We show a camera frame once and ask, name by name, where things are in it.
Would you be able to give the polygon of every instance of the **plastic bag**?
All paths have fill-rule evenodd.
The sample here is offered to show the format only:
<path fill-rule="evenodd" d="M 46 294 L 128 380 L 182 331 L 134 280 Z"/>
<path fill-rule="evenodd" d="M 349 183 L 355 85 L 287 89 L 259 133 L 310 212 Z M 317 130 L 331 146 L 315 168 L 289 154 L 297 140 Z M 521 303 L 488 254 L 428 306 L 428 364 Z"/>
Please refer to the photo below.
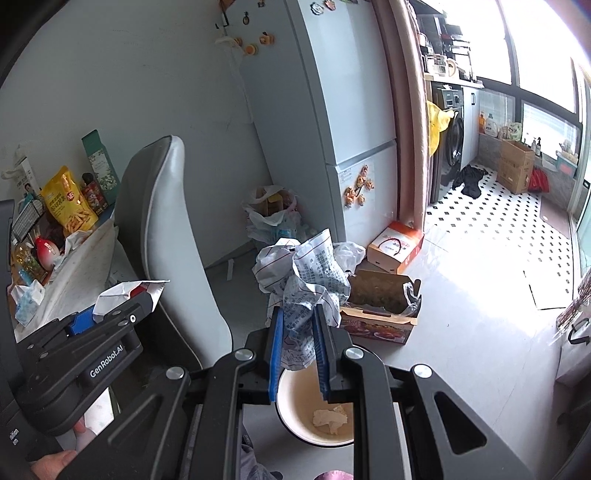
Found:
<path fill-rule="evenodd" d="M 14 299 L 14 303 L 17 304 L 14 317 L 18 323 L 26 327 L 35 316 L 45 297 L 45 287 L 37 280 L 33 280 L 30 287 L 14 285 L 10 295 Z"/>
<path fill-rule="evenodd" d="M 269 211 L 270 206 L 279 210 Z M 265 245 L 274 245 L 280 238 L 297 238 L 301 216 L 296 206 L 295 194 L 279 185 L 254 190 L 242 204 L 248 215 L 246 234 Z"/>
<path fill-rule="evenodd" d="M 72 179 L 67 167 L 62 167 L 41 190 L 47 208 L 66 229 L 68 235 L 78 230 L 88 231 L 99 220 L 96 213 Z"/>
<path fill-rule="evenodd" d="M 333 249 L 336 262 L 347 276 L 353 275 L 357 265 L 365 258 L 365 248 L 354 242 L 336 243 Z"/>
<path fill-rule="evenodd" d="M 548 193 L 550 185 L 548 185 L 548 177 L 539 168 L 534 168 L 530 177 L 530 184 L 527 190 L 532 193 Z"/>
<path fill-rule="evenodd" d="M 439 133 L 447 129 L 453 118 L 452 110 L 441 110 L 435 103 L 427 100 L 429 112 L 429 156 L 431 157 L 439 146 Z"/>

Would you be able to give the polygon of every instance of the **cardboard box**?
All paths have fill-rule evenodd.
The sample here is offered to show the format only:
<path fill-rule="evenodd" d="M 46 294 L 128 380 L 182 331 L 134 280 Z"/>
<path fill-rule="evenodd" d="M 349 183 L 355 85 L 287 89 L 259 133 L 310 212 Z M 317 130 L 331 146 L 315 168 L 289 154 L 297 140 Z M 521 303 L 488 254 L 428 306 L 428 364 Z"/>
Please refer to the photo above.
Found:
<path fill-rule="evenodd" d="M 421 281 L 368 270 L 357 270 L 349 281 L 351 295 L 348 306 L 340 308 L 341 327 L 351 336 L 405 344 L 418 323 L 418 311 L 412 317 L 398 315 L 408 305 L 402 286 L 412 283 L 418 295 Z"/>
<path fill-rule="evenodd" d="M 511 193 L 527 192 L 534 169 L 535 152 L 514 140 L 503 140 L 496 180 Z"/>
<path fill-rule="evenodd" d="M 496 180 L 511 193 L 527 192 L 533 168 L 533 166 L 529 168 L 515 167 L 509 162 L 503 162 L 503 159 L 501 159 L 499 170 L 496 173 Z"/>
<path fill-rule="evenodd" d="M 368 261 L 387 272 L 401 274 L 421 251 L 423 237 L 419 230 L 392 222 L 368 246 Z"/>

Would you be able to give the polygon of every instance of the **gray chair backrest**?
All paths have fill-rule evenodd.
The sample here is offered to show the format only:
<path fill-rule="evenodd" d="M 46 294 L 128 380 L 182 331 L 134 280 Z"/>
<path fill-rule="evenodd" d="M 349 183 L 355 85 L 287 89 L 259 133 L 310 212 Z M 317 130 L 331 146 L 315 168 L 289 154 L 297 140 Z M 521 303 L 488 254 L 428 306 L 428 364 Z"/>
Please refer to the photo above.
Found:
<path fill-rule="evenodd" d="M 115 224 L 138 277 L 170 280 L 160 298 L 161 310 L 207 368 L 231 351 L 232 336 L 195 244 L 183 170 L 184 144 L 179 137 L 163 137 L 137 152 L 121 181 Z"/>

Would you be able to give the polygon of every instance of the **office chair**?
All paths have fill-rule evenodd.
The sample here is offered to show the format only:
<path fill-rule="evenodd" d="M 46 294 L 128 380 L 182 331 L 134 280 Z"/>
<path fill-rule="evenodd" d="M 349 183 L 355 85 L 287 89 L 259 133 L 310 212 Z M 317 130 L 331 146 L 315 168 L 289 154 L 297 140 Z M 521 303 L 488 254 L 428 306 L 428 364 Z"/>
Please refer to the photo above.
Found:
<path fill-rule="evenodd" d="M 189 370 L 212 367 L 232 336 L 209 287 L 187 214 L 184 144 L 172 135 L 129 162 L 115 205 L 118 240 L 139 279 L 170 280 L 149 322 L 138 325 L 145 350 Z"/>

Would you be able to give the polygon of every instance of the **white refrigerator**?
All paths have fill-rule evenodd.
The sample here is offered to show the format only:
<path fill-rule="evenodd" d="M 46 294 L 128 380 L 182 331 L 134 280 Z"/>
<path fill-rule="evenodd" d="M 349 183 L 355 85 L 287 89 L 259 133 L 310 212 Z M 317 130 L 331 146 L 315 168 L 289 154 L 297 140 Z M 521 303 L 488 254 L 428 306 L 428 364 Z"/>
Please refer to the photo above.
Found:
<path fill-rule="evenodd" d="M 236 0 L 227 33 L 273 182 L 293 190 L 306 223 L 367 247 L 397 217 L 394 109 L 372 4 Z M 261 44 L 272 35 L 272 44 Z M 345 206 L 367 165 L 375 188 Z"/>

